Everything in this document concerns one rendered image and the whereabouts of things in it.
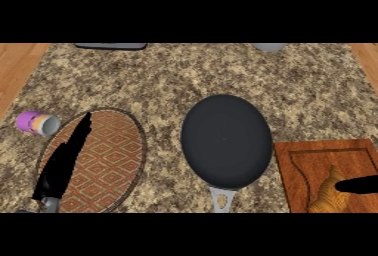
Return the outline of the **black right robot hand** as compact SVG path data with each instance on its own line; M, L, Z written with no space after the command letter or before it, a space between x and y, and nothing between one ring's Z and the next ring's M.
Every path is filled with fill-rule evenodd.
M378 193L378 175L339 181L336 183L336 189L340 192L355 194Z

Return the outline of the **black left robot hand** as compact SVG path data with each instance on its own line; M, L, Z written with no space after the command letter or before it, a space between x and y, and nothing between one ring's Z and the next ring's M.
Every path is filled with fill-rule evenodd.
M61 199L70 184L79 154L92 132L92 113L83 117L70 140L58 146L37 181L33 199L42 201L48 197Z

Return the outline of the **brown wooden cutting board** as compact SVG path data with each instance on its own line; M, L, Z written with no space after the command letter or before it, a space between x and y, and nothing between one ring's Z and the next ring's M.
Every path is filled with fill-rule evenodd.
M277 142L275 155L291 213L308 211L331 167L346 179L378 175L378 151L370 139Z

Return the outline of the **black frying pan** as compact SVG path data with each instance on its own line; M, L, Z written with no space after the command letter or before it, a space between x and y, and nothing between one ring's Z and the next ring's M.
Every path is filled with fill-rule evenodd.
M209 185L216 213L228 213L234 196L263 175L272 159L268 121L234 95L213 95L191 108L181 131L188 164Z

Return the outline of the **oval patterned woven placemat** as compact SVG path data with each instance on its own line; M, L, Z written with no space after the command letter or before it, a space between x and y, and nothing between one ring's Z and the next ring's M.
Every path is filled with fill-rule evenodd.
M129 197L144 172L147 137L123 109L98 108L92 132L79 153L60 213L110 213Z

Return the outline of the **dark flat appliance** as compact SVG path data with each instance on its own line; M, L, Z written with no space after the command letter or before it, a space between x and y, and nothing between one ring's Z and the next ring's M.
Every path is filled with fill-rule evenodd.
M79 48L105 50L144 50L148 43L76 43Z

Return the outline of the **grey round bowl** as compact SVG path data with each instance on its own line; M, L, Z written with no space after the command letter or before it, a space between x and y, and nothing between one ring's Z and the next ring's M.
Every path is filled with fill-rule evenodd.
M253 46L266 52L277 52L285 47L285 43L253 43Z

